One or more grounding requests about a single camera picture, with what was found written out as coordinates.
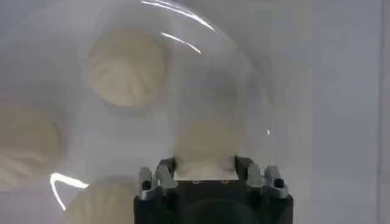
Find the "transparent cover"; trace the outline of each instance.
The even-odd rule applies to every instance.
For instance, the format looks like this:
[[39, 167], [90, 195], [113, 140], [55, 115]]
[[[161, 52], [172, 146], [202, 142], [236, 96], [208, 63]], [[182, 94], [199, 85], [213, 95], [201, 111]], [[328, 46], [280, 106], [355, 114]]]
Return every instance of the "transparent cover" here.
[[[166, 88], [141, 108], [110, 105], [88, 84], [93, 43], [117, 29], [146, 33], [166, 50]], [[30, 106], [56, 123], [62, 174], [87, 182], [136, 175], [170, 156], [176, 136], [199, 121], [235, 127], [242, 155], [269, 150], [271, 115], [261, 75], [229, 37], [181, 5], [62, 0], [3, 36], [0, 51], [2, 107]]]

